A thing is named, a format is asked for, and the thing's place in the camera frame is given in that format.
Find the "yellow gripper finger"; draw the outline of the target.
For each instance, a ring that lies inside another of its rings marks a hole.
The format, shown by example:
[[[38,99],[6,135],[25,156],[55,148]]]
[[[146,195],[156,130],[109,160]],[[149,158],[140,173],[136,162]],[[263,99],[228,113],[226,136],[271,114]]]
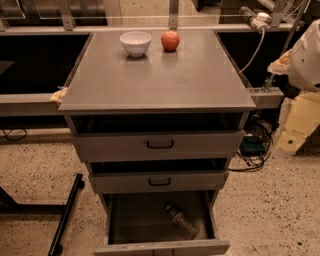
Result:
[[[283,53],[277,60],[270,63],[267,71],[275,75],[287,75],[289,73],[289,62],[292,50]]]
[[[276,149],[294,155],[320,125],[320,94],[307,92],[286,98],[279,116]]]

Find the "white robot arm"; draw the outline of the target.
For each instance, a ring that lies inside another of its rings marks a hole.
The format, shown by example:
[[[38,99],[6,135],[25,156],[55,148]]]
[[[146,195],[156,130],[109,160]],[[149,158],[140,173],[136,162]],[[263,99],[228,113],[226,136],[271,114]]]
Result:
[[[300,90],[281,105],[275,150],[294,155],[320,125],[320,20],[315,20],[294,46],[272,62],[267,71],[287,75]]]

